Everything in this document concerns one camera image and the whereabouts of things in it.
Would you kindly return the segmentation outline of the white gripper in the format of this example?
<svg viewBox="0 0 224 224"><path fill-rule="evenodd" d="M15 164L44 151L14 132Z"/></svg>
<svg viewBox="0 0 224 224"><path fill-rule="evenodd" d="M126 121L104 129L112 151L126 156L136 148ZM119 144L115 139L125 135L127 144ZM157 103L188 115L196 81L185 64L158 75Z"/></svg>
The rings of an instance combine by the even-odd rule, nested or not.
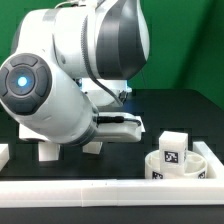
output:
<svg viewBox="0 0 224 224"><path fill-rule="evenodd" d="M73 144L90 142L138 142L145 131L142 118L125 112L101 112L97 118L97 130L86 134Z"/></svg>

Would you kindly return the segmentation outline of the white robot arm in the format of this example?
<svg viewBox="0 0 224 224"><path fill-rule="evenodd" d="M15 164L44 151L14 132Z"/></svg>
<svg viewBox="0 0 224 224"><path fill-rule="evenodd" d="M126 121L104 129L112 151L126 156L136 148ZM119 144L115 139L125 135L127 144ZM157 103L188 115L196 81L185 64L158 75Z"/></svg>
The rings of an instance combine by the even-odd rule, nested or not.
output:
<svg viewBox="0 0 224 224"><path fill-rule="evenodd" d="M70 7L34 10L0 67L0 103L54 143L137 142L140 121L99 109L121 103L114 81L133 77L148 55L140 0L75 0Z"/></svg>

